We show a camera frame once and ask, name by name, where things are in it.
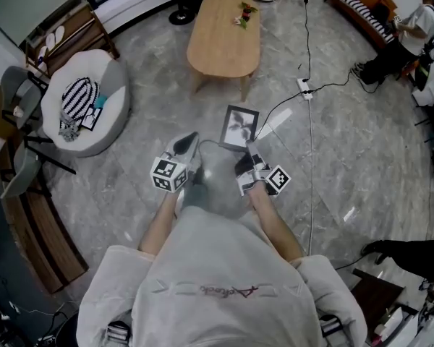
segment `oval wooden table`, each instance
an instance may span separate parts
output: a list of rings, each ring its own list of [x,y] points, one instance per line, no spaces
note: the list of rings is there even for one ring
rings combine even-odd
[[[241,79],[241,101],[260,62],[260,11],[251,13],[247,29],[234,24],[245,2],[253,0],[203,0],[187,49],[196,92],[206,77]]]

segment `striped cloth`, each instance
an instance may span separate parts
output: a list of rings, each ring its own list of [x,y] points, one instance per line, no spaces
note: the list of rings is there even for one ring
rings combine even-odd
[[[360,0],[341,0],[353,10],[355,10],[358,14],[360,14],[363,18],[365,18],[370,25],[375,29],[377,33],[384,39],[385,42],[390,43],[395,37],[392,34],[387,35],[385,28],[380,24],[374,16],[371,14],[371,11],[368,9],[366,5],[364,5]]]
[[[64,140],[71,142],[77,139],[88,107],[95,103],[99,95],[100,86],[88,77],[78,78],[66,87],[59,118],[59,134]]]

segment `orange sofa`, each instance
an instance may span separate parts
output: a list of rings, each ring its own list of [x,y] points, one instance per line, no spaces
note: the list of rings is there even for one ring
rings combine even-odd
[[[380,33],[368,22],[362,15],[357,13],[349,5],[345,4],[342,0],[329,0],[332,5],[341,10],[348,17],[352,18],[371,38],[372,42],[379,48],[383,48],[387,45],[386,39],[380,35]],[[360,0],[370,10],[378,4],[386,5],[389,8],[388,20],[392,20],[396,13],[394,10],[397,8],[396,4],[392,0]]]

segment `black picture frame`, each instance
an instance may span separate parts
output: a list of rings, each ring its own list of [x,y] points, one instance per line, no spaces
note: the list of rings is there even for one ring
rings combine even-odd
[[[254,119],[252,121],[252,125],[251,125],[251,128],[250,128],[250,137],[249,137],[248,140],[254,140],[255,130],[258,127],[259,112],[252,111],[252,110],[247,109],[247,108],[237,107],[237,106],[228,106],[227,109],[226,109],[226,114],[225,114],[225,119],[224,119],[224,126],[222,127],[222,133],[220,135],[219,145],[221,147],[225,147],[226,149],[236,150],[236,151],[239,151],[239,152],[245,152],[247,150],[246,147],[242,147],[240,145],[235,145],[235,144],[229,144],[229,143],[225,142],[225,136],[226,136],[226,133],[227,133],[227,130],[228,130],[228,126],[229,126],[231,112],[233,112],[233,111],[240,112],[240,113],[245,113],[245,114],[250,114],[251,116],[254,116]]]
[[[90,109],[93,110],[92,113],[95,114],[95,118],[94,118],[94,120],[91,122],[91,124],[88,124],[88,123],[86,122],[86,120],[85,120],[85,117],[87,117],[87,116],[89,115],[89,110],[90,110]],[[102,108],[95,108],[95,107],[93,106],[93,104],[90,105],[90,106],[87,108],[87,112],[85,113],[84,118],[82,119],[82,122],[80,122],[80,126],[83,127],[83,128],[85,128],[85,129],[88,129],[88,130],[90,130],[90,131],[93,131],[93,129],[95,128],[96,122],[97,122],[98,119],[100,118],[100,115],[101,115],[101,111],[102,111],[102,110],[103,110]]]

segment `white sweatshirt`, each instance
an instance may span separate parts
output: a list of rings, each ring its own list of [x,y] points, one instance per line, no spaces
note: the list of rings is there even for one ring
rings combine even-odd
[[[156,258],[108,249],[80,305],[79,346],[102,346],[129,310],[133,347],[324,346],[318,311],[336,315],[356,347],[367,333],[328,259],[288,263],[259,225],[197,207],[184,209]]]

